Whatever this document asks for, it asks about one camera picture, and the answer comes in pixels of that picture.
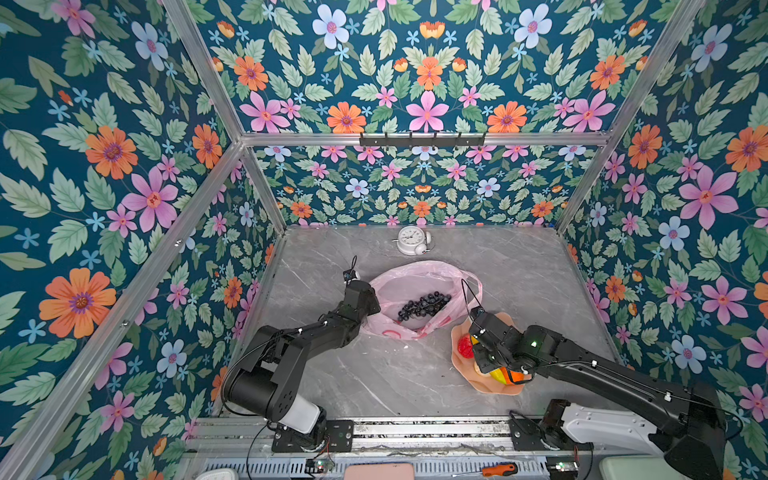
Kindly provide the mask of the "black hook rail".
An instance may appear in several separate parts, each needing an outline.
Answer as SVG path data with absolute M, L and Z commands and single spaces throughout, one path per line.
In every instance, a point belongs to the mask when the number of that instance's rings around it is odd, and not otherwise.
M 448 149 L 454 147 L 483 146 L 486 144 L 486 136 L 484 134 L 476 135 L 464 133 L 377 133 L 360 134 L 358 139 L 360 146 L 395 148 L 437 147 Z

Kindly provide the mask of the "fake red apple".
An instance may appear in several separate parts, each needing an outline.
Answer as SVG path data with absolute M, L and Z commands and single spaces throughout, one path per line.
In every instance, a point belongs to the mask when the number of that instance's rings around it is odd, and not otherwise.
M 472 360 L 474 358 L 473 347 L 474 339 L 469 334 L 462 336 L 456 344 L 458 354 L 464 359 Z

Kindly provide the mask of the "fake black grapes bunch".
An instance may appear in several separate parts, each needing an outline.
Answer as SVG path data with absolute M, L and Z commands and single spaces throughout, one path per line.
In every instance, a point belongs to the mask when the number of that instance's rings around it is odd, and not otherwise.
M 436 315 L 452 299 L 450 294 L 439 291 L 427 293 L 418 299 L 407 301 L 398 311 L 396 320 L 399 323 L 412 318 L 426 318 Z

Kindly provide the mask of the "fake yellow banana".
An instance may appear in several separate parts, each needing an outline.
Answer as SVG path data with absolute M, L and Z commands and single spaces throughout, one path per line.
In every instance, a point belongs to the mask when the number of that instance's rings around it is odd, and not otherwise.
M 498 368 L 489 373 L 490 377 L 494 379 L 496 382 L 508 385 L 510 383 L 510 377 L 507 373 L 507 370 L 505 368 Z

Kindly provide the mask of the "pink flower-shaped bowl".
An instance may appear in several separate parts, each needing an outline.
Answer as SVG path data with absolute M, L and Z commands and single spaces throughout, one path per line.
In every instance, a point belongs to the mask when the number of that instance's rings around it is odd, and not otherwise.
M 525 385 L 503 385 L 496 382 L 488 374 L 482 373 L 476 362 L 475 358 L 472 360 L 462 358 L 456 349 L 458 340 L 469 334 L 471 320 L 466 318 L 461 324 L 455 326 L 451 330 L 451 362 L 454 368 L 460 373 L 460 375 L 478 392 L 489 395 L 506 395 L 516 396 L 519 395 Z

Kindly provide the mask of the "pink box front edge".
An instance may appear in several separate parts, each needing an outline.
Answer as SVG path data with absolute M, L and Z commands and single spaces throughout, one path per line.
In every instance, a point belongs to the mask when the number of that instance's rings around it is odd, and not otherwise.
M 347 467 L 344 480 L 414 480 L 414 466 L 408 463 L 358 464 Z

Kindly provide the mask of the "small circuit board right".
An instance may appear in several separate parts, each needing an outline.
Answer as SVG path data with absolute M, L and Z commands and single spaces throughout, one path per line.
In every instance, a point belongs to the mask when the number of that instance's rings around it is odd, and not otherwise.
M 548 458 L 546 468 L 550 480 L 577 480 L 579 465 L 574 460 Z

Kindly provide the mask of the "pink plastic bag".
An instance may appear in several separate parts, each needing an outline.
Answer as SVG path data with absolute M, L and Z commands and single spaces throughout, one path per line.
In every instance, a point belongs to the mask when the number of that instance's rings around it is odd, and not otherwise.
M 395 340 L 421 340 L 431 333 L 463 321 L 483 299 L 483 284 L 473 273 L 441 261 L 418 261 L 390 269 L 374 278 L 381 312 L 364 322 L 363 331 Z M 409 300 L 439 291 L 452 296 L 436 315 L 399 323 L 397 313 Z

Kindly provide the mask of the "small circuit board left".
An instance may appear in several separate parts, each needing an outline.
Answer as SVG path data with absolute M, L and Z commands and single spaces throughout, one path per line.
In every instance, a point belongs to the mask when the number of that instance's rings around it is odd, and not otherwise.
M 310 476 L 327 475 L 336 469 L 335 463 L 329 458 L 307 459 L 304 472 Z

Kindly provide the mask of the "white alarm clock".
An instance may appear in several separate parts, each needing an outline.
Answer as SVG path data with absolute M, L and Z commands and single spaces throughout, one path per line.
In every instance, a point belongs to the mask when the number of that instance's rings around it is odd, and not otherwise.
M 432 236 L 418 226 L 403 227 L 396 237 L 397 250 L 406 256 L 421 256 L 431 249 Z

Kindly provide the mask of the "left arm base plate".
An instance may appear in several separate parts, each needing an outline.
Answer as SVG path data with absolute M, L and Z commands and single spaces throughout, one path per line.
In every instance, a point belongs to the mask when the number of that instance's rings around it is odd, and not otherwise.
M 352 420 L 322 420 L 314 429 L 303 434 L 280 426 L 273 436 L 273 453 L 349 453 L 352 451 L 355 422 Z

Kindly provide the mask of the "fake persimmon orange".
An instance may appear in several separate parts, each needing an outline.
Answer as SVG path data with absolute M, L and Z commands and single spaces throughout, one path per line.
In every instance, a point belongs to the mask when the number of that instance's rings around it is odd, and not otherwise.
M 508 385 L 524 385 L 531 381 L 532 376 L 521 372 L 506 370 L 506 378 Z

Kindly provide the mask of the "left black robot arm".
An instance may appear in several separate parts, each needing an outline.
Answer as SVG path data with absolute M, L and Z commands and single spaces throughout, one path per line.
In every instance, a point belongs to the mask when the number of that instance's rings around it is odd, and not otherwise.
M 229 367 L 220 391 L 222 404 L 302 435 L 313 433 L 324 413 L 299 394 L 306 364 L 327 351 L 346 347 L 357 338 L 364 321 L 380 311 L 375 289 L 362 280 L 350 280 L 336 308 L 317 321 L 293 329 L 261 327 Z

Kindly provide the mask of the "small circuit board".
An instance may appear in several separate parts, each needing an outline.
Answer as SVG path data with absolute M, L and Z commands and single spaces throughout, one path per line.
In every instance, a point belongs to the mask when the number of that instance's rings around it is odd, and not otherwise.
M 574 460 L 548 458 L 546 468 L 550 480 L 577 480 L 579 465 Z
M 310 476 L 327 475 L 336 469 L 335 463 L 329 458 L 307 459 L 304 472 Z

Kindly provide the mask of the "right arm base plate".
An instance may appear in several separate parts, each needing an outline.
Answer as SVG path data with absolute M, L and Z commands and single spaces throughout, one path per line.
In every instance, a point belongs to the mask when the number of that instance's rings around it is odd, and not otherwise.
M 551 416 L 531 418 L 515 410 L 509 411 L 510 439 L 518 451 L 592 451 L 592 442 L 578 442 L 566 433 L 562 421 Z

